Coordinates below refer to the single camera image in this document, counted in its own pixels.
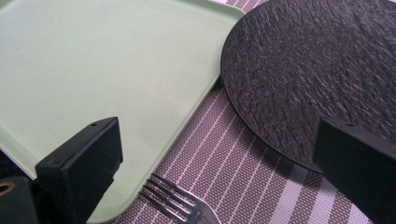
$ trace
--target striped placemat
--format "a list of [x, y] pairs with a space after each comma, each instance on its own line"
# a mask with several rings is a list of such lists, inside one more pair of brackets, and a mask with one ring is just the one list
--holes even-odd
[[[227, 4], [249, 11], [263, 2]], [[156, 174], [204, 199], [221, 223], [372, 223], [323, 176], [292, 164], [256, 138], [222, 87], [206, 97]], [[138, 199], [107, 223], [173, 221]]]

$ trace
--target white stripe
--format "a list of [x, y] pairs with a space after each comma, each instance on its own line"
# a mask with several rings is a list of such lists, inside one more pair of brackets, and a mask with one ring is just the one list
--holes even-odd
[[248, 188], [250, 187], [251, 181], [253, 180], [254, 176], [256, 175], [257, 171], [259, 170], [259, 167], [262, 164], [262, 158], [264, 158], [264, 155], [265, 155], [266, 152], [267, 152], [267, 148], [262, 153], [262, 157], [260, 158], [259, 162], [257, 162], [256, 169], [254, 169], [253, 175], [251, 175], [251, 177], [250, 177], [250, 179], [249, 179], [249, 181], [247, 183], [247, 186], [245, 187], [245, 190], [242, 193], [242, 196], [239, 198], [239, 202], [236, 205], [235, 209], [233, 210], [233, 214], [231, 215], [230, 221], [228, 221], [228, 223], [233, 223], [233, 217], [235, 216], [236, 211], [238, 211], [238, 208], [239, 208], [239, 205], [241, 205], [242, 199], [245, 198], [245, 194], [247, 193]]
[[117, 219], [116, 219], [116, 221], [114, 222], [114, 224], [119, 223], [119, 220], [120, 220], [120, 218], [122, 217], [122, 215], [123, 215], [123, 214], [121, 214], [121, 215], [119, 215], [119, 216], [117, 217]]
[[349, 221], [348, 224], [361, 224], [361, 223], [368, 223], [369, 218], [364, 215], [361, 210], [352, 204], [352, 208], [350, 210]]
[[223, 163], [221, 164], [220, 168], [218, 169], [218, 172], [216, 173], [215, 178], [213, 179], [212, 183], [210, 183], [209, 188], [207, 188], [203, 200], [206, 198], [207, 193], [209, 193], [209, 191], [212, 189], [213, 184], [215, 183], [216, 179], [217, 179], [218, 176], [219, 176], [219, 173], [220, 173], [222, 167], [224, 166], [224, 163], [225, 163], [225, 162], [228, 160], [228, 158], [230, 157], [231, 153], [233, 152], [233, 149], [234, 149], [235, 146], [236, 146], [236, 143], [239, 141], [239, 138], [241, 138], [242, 133], [245, 131], [245, 128], [246, 128], [246, 127], [244, 127], [244, 128], [242, 129], [241, 133], [238, 135], [238, 137], [236, 138], [235, 142], [233, 143], [233, 147], [232, 147], [231, 150], [228, 152], [228, 154], [227, 154], [225, 160], [223, 161]]
[[187, 164], [186, 168], [184, 168], [183, 173], [181, 173], [180, 177], [178, 178], [176, 184], [178, 184], [178, 182], [180, 182], [181, 178], [183, 177], [184, 174], [186, 174], [186, 171], [189, 169], [190, 165], [192, 164], [192, 161], [195, 159], [195, 156], [198, 154], [198, 152], [201, 150], [201, 147], [204, 145], [204, 143], [206, 142], [207, 137], [212, 133], [213, 129], [215, 128], [215, 126], [218, 124], [219, 119], [221, 118], [222, 114], [224, 113], [225, 109], [227, 109], [228, 105], [230, 103], [227, 102], [227, 105], [224, 106], [224, 108], [221, 110], [221, 113], [219, 114], [218, 118], [216, 119], [215, 123], [212, 125], [212, 127], [210, 127], [209, 132], [207, 132], [204, 140], [200, 143], [200, 145], [198, 146], [198, 148], [195, 150], [194, 155], [192, 156], [191, 160], [189, 161], [189, 164]]
[[230, 127], [233, 124], [233, 121], [236, 118], [236, 114], [233, 116], [233, 119], [231, 120], [230, 124], [228, 125], [227, 129], [224, 131], [223, 135], [221, 136], [220, 140], [218, 141], [218, 143], [215, 146], [215, 149], [212, 150], [212, 152], [210, 153], [209, 157], [207, 158], [204, 167], [201, 169], [201, 171], [199, 172], [198, 176], [195, 178], [194, 183], [192, 183], [192, 186], [190, 188], [190, 191], [192, 191], [192, 189], [195, 187], [195, 184], [198, 182], [198, 179], [201, 177], [202, 173], [204, 172], [204, 169], [206, 168], [206, 166], [209, 164], [210, 159], [212, 159], [213, 155], [215, 154], [215, 152], [218, 150], [220, 143], [222, 142], [222, 140], [224, 139], [225, 134], [228, 132], [228, 130], [230, 129]]
[[303, 188], [303, 183], [308, 173], [304, 168], [294, 165], [291, 170], [290, 177], [283, 189], [282, 196], [277, 203], [275, 212], [271, 217], [270, 223], [288, 223], [294, 206], [297, 203], [300, 191]]
[[315, 200], [314, 209], [308, 223], [328, 223], [336, 192], [337, 189], [329, 181], [323, 178], [317, 199]]
[[233, 178], [231, 178], [231, 181], [228, 183], [227, 189], [224, 191], [223, 195], [221, 196], [221, 199], [218, 203], [218, 206], [216, 206], [215, 208], [215, 212], [218, 211], [220, 205], [222, 204], [222, 201], [225, 198], [225, 195], [227, 195], [228, 190], [230, 189], [230, 186], [233, 184], [233, 181], [235, 180], [236, 175], [239, 172], [239, 169], [241, 169], [242, 164], [244, 163], [245, 159], [247, 158], [248, 153], [251, 150], [251, 147], [253, 146], [254, 142], [256, 141], [256, 137], [251, 141], [250, 146], [248, 147], [247, 152], [245, 153], [244, 158], [241, 160], [241, 162], [239, 162], [238, 168], [236, 168], [236, 171], [233, 173]]
[[261, 0], [257, 1], [257, 3], [254, 5], [253, 8], [255, 8], [255, 7], [260, 3], [260, 1], [261, 1]]
[[[195, 134], [195, 132], [198, 130], [198, 128], [201, 126], [202, 122], [204, 121], [204, 119], [206, 118], [207, 114], [209, 113], [210, 109], [213, 107], [213, 105], [215, 104], [215, 102], [219, 99], [221, 93], [223, 92], [223, 90], [221, 90], [218, 93], [218, 96], [216, 96], [215, 100], [213, 100], [212, 104], [210, 105], [210, 107], [206, 110], [204, 116], [201, 118], [201, 120], [199, 121], [199, 123], [197, 124], [197, 126], [194, 128], [194, 130], [192, 131], [192, 133], [190, 134], [190, 136], [187, 138], [186, 142], [183, 144], [183, 147], [181, 148], [181, 150], [177, 153], [177, 156], [175, 157], [175, 159], [172, 161], [171, 165], [168, 167], [168, 169], [166, 170], [165, 174], [163, 177], [166, 177], [166, 175], [169, 173], [170, 169], [172, 168], [172, 166], [175, 164], [175, 161], [177, 160], [177, 158], [180, 156], [180, 154], [182, 153], [182, 151], [184, 150], [184, 148], [186, 147], [186, 145], [190, 142], [192, 136]], [[143, 210], [146, 208], [146, 206], [148, 205], [148, 202], [145, 202], [145, 204], [141, 207], [139, 213], [137, 214], [137, 216], [134, 218], [133, 223], [136, 223], [137, 219], [140, 217], [140, 215], [142, 214]]]
[[248, 221], [248, 223], [252, 223], [252, 220], [253, 220], [254, 216], [256, 216], [256, 212], [257, 212], [257, 210], [259, 209], [260, 204], [262, 203], [262, 198], [264, 197], [264, 194], [265, 194], [265, 192], [267, 191], [268, 186], [269, 186], [270, 183], [271, 183], [272, 177], [274, 176], [274, 173], [275, 173], [275, 171], [276, 171], [277, 165], [279, 164], [279, 161], [280, 161], [280, 157], [277, 159], [277, 162], [276, 162], [276, 165], [275, 165], [275, 167], [274, 167], [274, 170], [273, 170], [273, 172], [271, 173], [270, 178], [268, 179], [268, 182], [267, 182], [267, 184], [265, 185], [264, 190], [262, 191], [262, 196], [260, 196], [260, 199], [259, 199], [259, 201], [257, 202], [256, 207], [254, 208], [253, 214], [250, 216], [250, 220]]
[[241, 9], [244, 9], [245, 6], [248, 4], [249, 1], [246, 1], [246, 3], [241, 7]]
[[189, 138], [187, 139], [187, 141], [183, 144], [183, 147], [181, 148], [181, 150], [177, 153], [177, 156], [175, 157], [175, 159], [172, 161], [172, 164], [168, 167], [168, 169], [166, 170], [165, 174], [163, 175], [163, 177], [166, 177], [166, 175], [169, 173], [169, 171], [171, 170], [171, 168], [173, 167], [173, 165], [175, 164], [177, 158], [181, 155], [181, 153], [183, 152], [184, 148], [186, 147], [186, 145], [190, 142], [190, 139], [192, 138], [192, 136], [195, 134], [195, 132], [198, 130], [198, 128], [201, 126], [201, 123], [204, 121], [204, 119], [206, 118], [206, 115], [209, 113], [210, 109], [213, 107], [213, 105], [215, 104], [215, 102], [218, 100], [219, 96], [221, 95], [221, 92], [219, 92], [218, 96], [216, 97], [216, 99], [213, 101], [213, 103], [210, 105], [210, 107], [206, 110], [204, 116], [201, 118], [201, 120], [199, 121], [198, 125], [195, 127], [194, 131], [192, 131], [192, 133], [190, 134]]

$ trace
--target fork tine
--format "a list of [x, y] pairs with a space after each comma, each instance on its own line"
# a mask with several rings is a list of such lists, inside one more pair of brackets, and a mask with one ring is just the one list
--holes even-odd
[[143, 186], [145, 189], [148, 189], [151, 193], [155, 194], [159, 199], [161, 199], [163, 202], [165, 202], [166, 204], [168, 204], [169, 206], [173, 207], [175, 210], [177, 210], [179, 213], [181, 213], [181, 215], [183, 216], [187, 216], [187, 212], [184, 211], [181, 207], [177, 206], [177, 204], [173, 203], [172, 201], [170, 201], [169, 199], [166, 199], [165, 197], [163, 197], [160, 193], [158, 193], [157, 191], [155, 191], [154, 189], [152, 189], [151, 187], [149, 187], [148, 185]]
[[184, 220], [182, 220], [180, 217], [175, 215], [173, 212], [169, 211], [165, 206], [162, 204], [158, 203], [157, 201], [153, 200], [150, 198], [147, 194], [143, 192], [139, 192], [139, 195], [143, 196], [146, 200], [148, 200], [150, 203], [152, 203], [158, 210], [160, 210], [164, 215], [173, 218], [179, 223], [184, 223]]
[[158, 189], [162, 190], [163, 192], [165, 192], [166, 194], [168, 194], [169, 196], [171, 196], [172, 199], [174, 199], [175, 201], [177, 201], [178, 203], [182, 203], [184, 205], [186, 205], [187, 207], [189, 207], [190, 209], [192, 208], [192, 204], [187, 203], [186, 201], [182, 200], [181, 198], [177, 197], [174, 193], [172, 193], [171, 191], [169, 191], [169, 189], [164, 188], [163, 186], [159, 185], [158, 183], [148, 179], [148, 182], [152, 185], [154, 185], [155, 187], [157, 187]]
[[189, 192], [187, 192], [183, 188], [178, 187], [175, 183], [172, 183], [171, 181], [166, 180], [166, 179], [160, 177], [159, 175], [155, 175], [155, 174], [152, 174], [152, 175], [155, 176], [156, 178], [160, 179], [163, 183], [168, 185], [171, 189], [175, 189], [177, 192], [183, 194], [184, 196], [187, 196], [191, 200], [193, 200], [195, 202], [198, 200], [194, 195], [190, 194]]

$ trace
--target textured black plate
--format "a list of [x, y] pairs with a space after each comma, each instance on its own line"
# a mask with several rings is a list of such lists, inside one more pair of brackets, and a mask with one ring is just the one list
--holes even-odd
[[225, 89], [268, 145], [312, 162], [321, 117], [396, 143], [396, 4], [389, 0], [271, 0], [232, 29]]

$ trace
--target metal fork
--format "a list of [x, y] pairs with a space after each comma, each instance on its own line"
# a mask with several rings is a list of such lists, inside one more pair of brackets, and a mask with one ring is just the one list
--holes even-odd
[[[149, 196], [144, 191], [139, 192], [141, 196], [143, 196], [146, 200], [152, 203], [158, 210], [160, 210], [166, 216], [172, 218], [178, 223], [183, 224], [220, 224], [218, 217], [215, 212], [206, 202], [202, 201], [198, 197], [194, 196], [190, 192], [178, 187], [176, 184], [172, 183], [169, 180], [166, 180], [158, 175], [152, 174], [156, 179], [160, 180], [162, 184], [159, 184], [153, 180], [148, 179], [144, 189], [147, 189], [153, 195], [156, 196], [161, 202], [158, 200], [154, 200], [154, 197]], [[190, 200], [192, 203], [187, 202], [186, 199], [183, 199], [176, 195], [176, 193], [184, 196], [187, 200]], [[177, 213], [181, 214], [177, 215], [173, 211], [169, 209], [165, 204], [169, 207], [173, 208]]]

